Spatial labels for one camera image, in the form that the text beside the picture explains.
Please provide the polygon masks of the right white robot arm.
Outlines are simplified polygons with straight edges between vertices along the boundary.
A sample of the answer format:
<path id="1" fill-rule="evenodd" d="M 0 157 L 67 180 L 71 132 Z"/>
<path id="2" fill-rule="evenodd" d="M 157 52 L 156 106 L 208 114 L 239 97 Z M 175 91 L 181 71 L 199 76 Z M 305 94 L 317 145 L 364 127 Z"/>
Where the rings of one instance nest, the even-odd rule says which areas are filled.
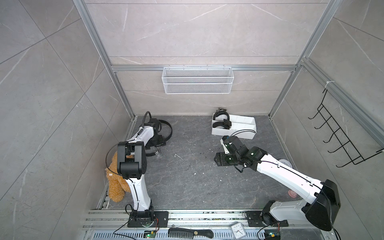
<path id="1" fill-rule="evenodd" d="M 259 147 L 247 148 L 236 136 L 221 139 L 223 152 L 214 161 L 220 167 L 234 166 L 239 172 L 251 169 L 283 184 L 298 194 L 300 201 L 269 201 L 260 214 L 267 226 L 283 221 L 308 221 L 316 228 L 330 232 L 341 208 L 337 185 L 331 180 L 320 181 L 284 165 Z"/>

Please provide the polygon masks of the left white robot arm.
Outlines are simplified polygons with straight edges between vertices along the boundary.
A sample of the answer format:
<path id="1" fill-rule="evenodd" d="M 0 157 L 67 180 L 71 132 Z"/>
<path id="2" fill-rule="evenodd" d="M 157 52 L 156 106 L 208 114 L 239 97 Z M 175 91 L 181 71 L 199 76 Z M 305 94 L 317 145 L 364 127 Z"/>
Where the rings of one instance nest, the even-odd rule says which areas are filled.
<path id="1" fill-rule="evenodd" d="M 118 143 L 117 171 L 129 185 L 134 201 L 133 210 L 137 212 L 149 211 L 152 205 L 145 183 L 146 146 L 160 137 L 160 125 L 160 120 L 151 118 L 130 139 Z"/>

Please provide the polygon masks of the black comb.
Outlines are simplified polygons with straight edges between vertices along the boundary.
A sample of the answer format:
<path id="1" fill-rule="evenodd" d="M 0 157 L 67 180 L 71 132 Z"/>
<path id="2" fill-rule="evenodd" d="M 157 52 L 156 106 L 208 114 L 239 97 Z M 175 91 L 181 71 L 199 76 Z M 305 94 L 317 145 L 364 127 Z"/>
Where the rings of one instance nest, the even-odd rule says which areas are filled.
<path id="1" fill-rule="evenodd" d="M 185 228 L 170 228 L 168 229 L 169 238 L 182 238 L 182 239 L 193 239 L 196 236 L 206 237 L 209 239 L 214 238 L 212 230 L 192 230 Z"/>

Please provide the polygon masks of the pink round container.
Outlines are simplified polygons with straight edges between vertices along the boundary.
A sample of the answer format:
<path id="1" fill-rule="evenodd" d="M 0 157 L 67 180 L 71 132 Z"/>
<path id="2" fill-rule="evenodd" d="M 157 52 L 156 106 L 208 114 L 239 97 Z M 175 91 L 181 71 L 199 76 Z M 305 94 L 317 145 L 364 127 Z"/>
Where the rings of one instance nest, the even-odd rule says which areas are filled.
<path id="1" fill-rule="evenodd" d="M 280 159 L 279 162 L 281 164 L 284 164 L 284 165 L 288 166 L 289 168 L 293 167 L 293 165 L 288 160 L 286 160 L 286 159 Z"/>

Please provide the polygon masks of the long black leather belt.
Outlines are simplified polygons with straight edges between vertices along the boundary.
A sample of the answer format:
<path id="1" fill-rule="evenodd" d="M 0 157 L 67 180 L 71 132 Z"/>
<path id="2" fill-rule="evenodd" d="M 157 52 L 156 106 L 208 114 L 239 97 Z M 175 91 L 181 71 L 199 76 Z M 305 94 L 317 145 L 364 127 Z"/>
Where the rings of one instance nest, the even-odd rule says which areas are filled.
<path id="1" fill-rule="evenodd" d="M 232 122 L 229 121 L 229 120 L 224 119 L 222 121 L 214 122 L 212 127 L 213 128 L 222 128 L 222 129 L 229 130 L 232 127 Z"/>

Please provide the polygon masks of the white divided storage box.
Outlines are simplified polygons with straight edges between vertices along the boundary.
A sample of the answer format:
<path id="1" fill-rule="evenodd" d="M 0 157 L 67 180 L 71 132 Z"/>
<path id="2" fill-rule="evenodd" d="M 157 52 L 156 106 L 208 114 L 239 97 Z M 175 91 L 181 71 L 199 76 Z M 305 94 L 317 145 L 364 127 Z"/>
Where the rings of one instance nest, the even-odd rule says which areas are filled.
<path id="1" fill-rule="evenodd" d="M 226 115 L 221 115 L 212 120 L 212 135 L 235 136 L 241 139 L 252 140 L 257 133 L 256 120 L 254 117 L 229 115 L 232 126 L 229 129 L 221 127 Z"/>

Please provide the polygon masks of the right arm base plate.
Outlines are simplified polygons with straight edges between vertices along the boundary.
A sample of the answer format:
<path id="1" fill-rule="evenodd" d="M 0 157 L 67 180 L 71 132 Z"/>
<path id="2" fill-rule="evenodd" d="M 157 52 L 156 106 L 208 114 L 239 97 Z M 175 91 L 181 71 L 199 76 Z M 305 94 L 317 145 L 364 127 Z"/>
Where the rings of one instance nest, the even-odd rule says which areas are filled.
<path id="1" fill-rule="evenodd" d="M 287 220 L 277 221 L 268 215 L 264 216 L 262 211 L 245 211 L 245 217 L 249 227 L 288 227 Z"/>

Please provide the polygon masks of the small white clock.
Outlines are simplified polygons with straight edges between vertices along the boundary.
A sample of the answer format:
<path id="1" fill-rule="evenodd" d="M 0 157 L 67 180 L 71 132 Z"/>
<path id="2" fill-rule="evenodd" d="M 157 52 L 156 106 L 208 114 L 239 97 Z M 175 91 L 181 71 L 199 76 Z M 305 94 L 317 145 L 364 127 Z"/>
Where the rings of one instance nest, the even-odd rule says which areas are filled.
<path id="1" fill-rule="evenodd" d="M 236 240 L 240 240 L 247 236 L 247 233 L 242 223 L 235 223 L 231 225 L 231 231 Z"/>

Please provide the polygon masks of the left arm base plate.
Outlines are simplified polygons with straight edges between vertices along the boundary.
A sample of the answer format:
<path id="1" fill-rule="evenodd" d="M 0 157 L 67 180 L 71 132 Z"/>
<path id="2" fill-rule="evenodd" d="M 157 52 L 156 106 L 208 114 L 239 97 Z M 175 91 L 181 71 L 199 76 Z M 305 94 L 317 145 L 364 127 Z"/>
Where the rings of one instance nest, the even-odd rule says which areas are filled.
<path id="1" fill-rule="evenodd" d="M 134 212 L 127 223 L 128 228 L 165 228 L 168 226 L 169 212 L 155 211 L 153 213 Z"/>

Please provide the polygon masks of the brown teddy bear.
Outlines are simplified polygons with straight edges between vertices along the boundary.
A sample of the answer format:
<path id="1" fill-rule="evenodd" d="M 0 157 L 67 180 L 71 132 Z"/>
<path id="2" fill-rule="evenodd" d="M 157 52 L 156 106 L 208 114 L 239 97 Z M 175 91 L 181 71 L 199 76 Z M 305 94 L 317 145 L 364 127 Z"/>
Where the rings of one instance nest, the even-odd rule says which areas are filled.
<path id="1" fill-rule="evenodd" d="M 130 193 L 130 186 L 126 182 L 126 180 L 117 175 L 117 152 L 115 152 L 114 156 L 112 157 L 112 162 L 110 165 L 106 168 L 106 176 L 109 181 L 109 197 L 110 199 L 115 202 L 121 202 L 126 193 Z"/>

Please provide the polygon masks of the curled black belt with buckle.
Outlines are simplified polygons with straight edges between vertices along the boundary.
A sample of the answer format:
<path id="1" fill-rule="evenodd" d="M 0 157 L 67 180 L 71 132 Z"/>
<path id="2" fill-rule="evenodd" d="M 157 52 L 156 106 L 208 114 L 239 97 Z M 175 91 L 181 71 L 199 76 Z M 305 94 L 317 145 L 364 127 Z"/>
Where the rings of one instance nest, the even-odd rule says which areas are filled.
<path id="1" fill-rule="evenodd" d="M 167 144 L 167 141 L 169 141 L 172 137 L 172 134 L 173 134 L 173 128 L 171 126 L 171 124 L 165 120 L 162 120 L 163 123 L 162 123 L 162 129 L 161 131 L 159 132 L 160 135 L 163 135 L 163 137 L 165 138 L 166 140 L 166 144 Z M 148 127 L 148 126 L 145 126 L 145 123 L 147 122 L 142 122 L 142 127 Z M 146 148 L 146 145 L 145 145 L 145 149 L 146 149 L 146 156 L 147 157 L 153 157 L 155 155 L 158 155 L 160 154 L 160 147 L 151 147 L 151 148 Z"/>

